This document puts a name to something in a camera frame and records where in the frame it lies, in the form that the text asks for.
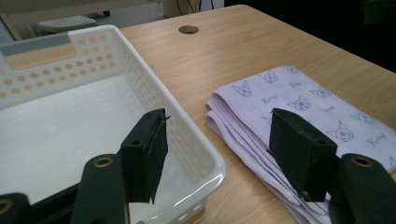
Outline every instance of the table surface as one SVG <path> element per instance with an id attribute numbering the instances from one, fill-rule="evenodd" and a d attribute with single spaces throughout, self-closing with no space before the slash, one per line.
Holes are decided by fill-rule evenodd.
<path id="1" fill-rule="evenodd" d="M 182 34 L 183 25 L 199 32 Z M 291 64 L 396 129 L 396 74 L 251 7 L 225 7 L 121 31 L 226 162 L 223 185 L 190 223 L 296 222 L 206 125 L 205 102 L 222 85 Z"/>

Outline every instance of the white towel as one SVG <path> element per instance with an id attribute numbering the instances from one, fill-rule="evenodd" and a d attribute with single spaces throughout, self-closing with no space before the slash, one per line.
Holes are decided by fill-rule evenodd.
<path id="1" fill-rule="evenodd" d="M 293 66 L 280 66 L 225 85 L 206 103 L 207 124 L 222 137 L 299 223 L 330 223 L 328 202 L 306 203 L 266 151 L 274 107 L 299 114 L 338 146 L 337 156 L 357 153 L 396 168 L 396 132 Z"/>

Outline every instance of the white plastic basket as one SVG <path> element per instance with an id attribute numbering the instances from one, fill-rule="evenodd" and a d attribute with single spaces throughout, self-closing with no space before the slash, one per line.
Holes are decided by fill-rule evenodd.
<path id="1" fill-rule="evenodd" d="M 200 212 L 225 176 L 220 154 L 116 27 L 45 42 L 65 36 L 76 55 L 59 62 L 16 70 L 0 55 L 0 194 L 36 203 L 76 184 L 86 161 L 116 153 L 143 114 L 163 107 L 163 177 L 155 204 L 130 204 L 131 223 L 182 223 Z"/>

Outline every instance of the perforated basket wall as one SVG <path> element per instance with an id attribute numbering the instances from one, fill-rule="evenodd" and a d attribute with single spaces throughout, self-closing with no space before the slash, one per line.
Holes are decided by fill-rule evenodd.
<path id="1" fill-rule="evenodd" d="M 207 196 L 225 175 L 224 161 L 219 153 L 116 27 L 73 31 L 68 37 L 76 51 L 72 58 L 19 71 L 10 67 L 6 60 L 0 62 L 0 112 L 99 80 L 124 76 L 144 111 L 166 109 L 167 116 L 171 117 L 167 121 L 170 154 L 180 164 L 177 169 L 183 169 L 181 172 L 190 181 L 184 192 L 172 196 L 160 207 L 145 211 L 149 215 L 144 220 L 147 223 L 182 223 L 201 211 Z"/>

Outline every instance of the white object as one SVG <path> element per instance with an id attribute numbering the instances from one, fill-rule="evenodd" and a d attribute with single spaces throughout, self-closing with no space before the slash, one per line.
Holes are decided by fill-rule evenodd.
<path id="1" fill-rule="evenodd" d="M 0 60 L 0 194 L 36 203 L 76 184 L 85 162 L 116 153 L 143 114 L 163 107 L 163 177 L 154 205 L 130 204 L 131 223 L 182 223 L 204 209 L 225 176 L 220 154 L 115 26 L 68 36 L 72 59 L 21 71 Z"/>
<path id="2" fill-rule="evenodd" d="M 274 107 L 311 122 L 337 144 L 337 156 L 357 153 L 380 162 L 389 172 L 396 168 L 395 131 L 293 66 L 279 66 L 220 87 L 205 107 L 208 125 L 299 223 L 330 223 L 328 200 L 304 202 L 267 151 Z"/>
<path id="3" fill-rule="evenodd" d="M 59 20 L 42 21 L 37 23 L 38 29 L 50 33 L 62 33 L 93 26 L 96 26 L 96 20 L 85 16 L 68 17 Z"/>

